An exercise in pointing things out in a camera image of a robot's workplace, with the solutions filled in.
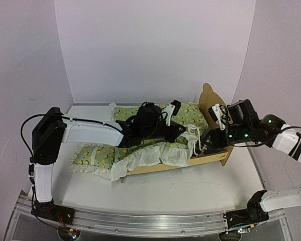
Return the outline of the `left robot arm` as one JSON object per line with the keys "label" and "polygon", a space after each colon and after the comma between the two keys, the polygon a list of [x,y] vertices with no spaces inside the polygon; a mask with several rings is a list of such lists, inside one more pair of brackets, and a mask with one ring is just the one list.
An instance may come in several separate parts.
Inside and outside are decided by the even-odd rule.
{"label": "left robot arm", "polygon": [[146,140],[161,139],[173,143],[186,131],[186,127],[172,120],[178,114],[181,103],[174,100],[165,108],[152,102],[144,102],[137,114],[126,121],[102,122],[98,120],[69,117],[58,107],[47,113],[36,114],[26,119],[41,120],[32,130],[32,143],[25,144],[29,150],[29,179],[37,210],[46,219],[57,215],[57,207],[51,202],[53,166],[57,161],[62,143],[98,143],[120,148],[131,148]]}

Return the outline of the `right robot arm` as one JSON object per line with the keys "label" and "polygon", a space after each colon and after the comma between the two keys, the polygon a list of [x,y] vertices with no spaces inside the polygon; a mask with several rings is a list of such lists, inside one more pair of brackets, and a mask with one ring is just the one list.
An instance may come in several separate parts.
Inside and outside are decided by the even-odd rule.
{"label": "right robot arm", "polygon": [[[265,145],[301,163],[300,128],[286,124],[273,114],[260,119],[250,100],[241,100],[229,106],[216,104],[209,107],[208,113],[218,127],[204,135],[202,146],[222,149],[228,146],[257,148]],[[301,185],[283,191],[263,190],[256,196],[257,203],[242,212],[246,222],[254,222],[262,211],[301,206]]]}

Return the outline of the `lemon print bed cushion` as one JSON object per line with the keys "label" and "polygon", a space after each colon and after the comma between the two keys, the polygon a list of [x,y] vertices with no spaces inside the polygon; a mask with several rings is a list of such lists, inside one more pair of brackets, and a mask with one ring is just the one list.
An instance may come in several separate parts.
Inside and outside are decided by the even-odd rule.
{"label": "lemon print bed cushion", "polygon": [[114,148],[109,158],[113,161],[109,178],[116,181],[137,167],[152,167],[166,164],[173,167],[187,167],[190,158],[206,151],[200,136],[208,130],[208,124],[196,103],[182,103],[172,120],[186,127],[186,131],[173,143],[161,139],[144,140],[129,148]]}

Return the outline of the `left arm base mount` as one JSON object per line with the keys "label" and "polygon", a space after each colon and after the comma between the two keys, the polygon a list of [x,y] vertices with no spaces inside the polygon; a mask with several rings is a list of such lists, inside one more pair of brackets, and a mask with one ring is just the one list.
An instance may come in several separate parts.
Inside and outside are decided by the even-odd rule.
{"label": "left arm base mount", "polygon": [[56,205],[53,201],[38,202],[32,201],[32,215],[44,220],[59,222],[61,224],[72,224],[75,209]]}

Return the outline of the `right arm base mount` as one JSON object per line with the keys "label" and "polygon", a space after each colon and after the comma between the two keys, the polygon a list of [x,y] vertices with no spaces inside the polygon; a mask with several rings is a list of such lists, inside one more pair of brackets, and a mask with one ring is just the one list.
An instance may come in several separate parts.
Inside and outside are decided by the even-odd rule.
{"label": "right arm base mount", "polygon": [[262,196],[267,191],[262,190],[254,193],[249,199],[245,209],[228,211],[224,214],[227,223],[227,231],[239,230],[240,228],[248,228],[251,225],[258,225],[269,220],[267,211],[264,211],[260,205]]}

